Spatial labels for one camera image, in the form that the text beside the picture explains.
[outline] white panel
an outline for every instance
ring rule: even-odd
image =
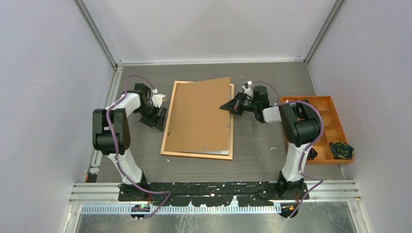
[[[113,69],[72,0],[2,1],[0,32],[0,229],[59,233]]]
[[[355,161],[372,232],[412,228],[412,2],[346,1],[310,63],[319,95],[331,95]]]
[[[304,59],[335,2],[89,1],[123,63]]]

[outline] gray table surface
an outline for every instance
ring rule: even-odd
[[[118,97],[124,91],[125,78],[131,74],[149,79],[158,92],[169,99],[174,81],[201,81],[228,76],[235,84],[235,94],[243,83],[252,80],[271,83],[281,96],[315,95],[306,65],[299,62],[130,66],[123,70]],[[139,78],[130,78],[128,89],[141,82]],[[277,101],[271,90],[269,99],[271,103]],[[167,101],[163,106],[169,108],[169,104]],[[130,149],[149,182],[277,180],[286,161],[280,123],[261,124],[252,113],[235,116],[232,161],[160,155],[163,133],[139,120],[139,114],[128,118],[132,138]],[[342,179],[338,165],[307,165],[305,173],[325,179]],[[105,156],[97,182],[121,182],[115,166]]]

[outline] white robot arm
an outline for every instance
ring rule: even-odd
[[[320,134],[320,120],[310,107],[301,103],[270,106],[267,88],[255,86],[252,90],[251,85],[251,81],[245,83],[242,92],[222,105],[221,109],[240,116],[244,111],[253,112],[255,119],[261,123],[282,123],[289,146],[286,162],[277,182],[278,192],[280,195],[285,192],[294,193],[303,187],[301,173],[311,150],[308,146]]]
[[[142,115],[140,122],[150,127],[155,126],[163,131],[167,109],[161,108],[161,105],[166,100],[165,95],[157,94],[157,90],[153,90],[153,92],[156,94],[150,97],[150,89],[146,85],[138,83],[133,91],[128,92],[127,95],[122,94],[120,98],[124,98],[123,101],[111,109],[110,120],[114,126],[120,151],[117,161],[113,136],[106,119],[106,111],[109,107],[93,111],[93,147],[107,155],[118,170],[119,166],[116,163],[121,164],[123,172],[119,170],[119,173],[125,184],[131,184],[131,182],[123,174],[127,174],[134,183],[143,183],[142,185],[144,185],[146,182],[144,173],[136,165],[129,149],[130,132],[127,118],[131,113],[140,113]]]

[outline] black and yellow object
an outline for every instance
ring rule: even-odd
[[[330,149],[335,159],[351,159],[355,153],[355,149],[346,142],[331,143]]]
[[[292,212],[294,211],[294,209],[297,207],[297,204],[296,205],[290,205],[290,204],[286,203],[286,204],[281,204],[281,206],[282,206],[282,208],[281,208],[282,212],[280,213],[280,215],[282,217],[289,217],[292,214]],[[293,214],[293,216],[291,216],[291,218],[295,217],[297,215],[298,211],[299,211],[299,209],[296,210],[296,212]]]

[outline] orange compartment tray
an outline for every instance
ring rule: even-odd
[[[287,100],[308,100],[322,115],[325,131],[318,142],[313,145],[313,148],[318,152],[318,156],[314,159],[307,160],[306,164],[349,164],[354,161],[351,159],[334,159],[329,144],[333,142],[348,143],[345,133],[330,96],[284,96],[281,99],[282,103]],[[288,149],[288,141],[285,139],[286,150]]]

